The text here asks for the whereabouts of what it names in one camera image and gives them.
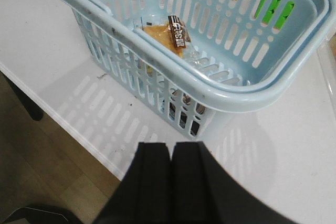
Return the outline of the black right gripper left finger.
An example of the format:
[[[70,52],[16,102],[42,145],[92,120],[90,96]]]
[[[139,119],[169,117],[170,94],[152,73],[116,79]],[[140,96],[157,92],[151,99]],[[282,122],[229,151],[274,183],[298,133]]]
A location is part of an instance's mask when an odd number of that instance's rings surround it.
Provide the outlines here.
[[[140,142],[121,183],[93,223],[170,223],[170,154]]]

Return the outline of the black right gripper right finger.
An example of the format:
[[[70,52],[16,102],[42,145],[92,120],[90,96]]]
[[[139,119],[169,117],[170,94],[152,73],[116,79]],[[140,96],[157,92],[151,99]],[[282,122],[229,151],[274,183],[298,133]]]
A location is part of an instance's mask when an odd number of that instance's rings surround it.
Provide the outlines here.
[[[293,223],[236,182],[203,142],[178,142],[172,156],[173,223]]]

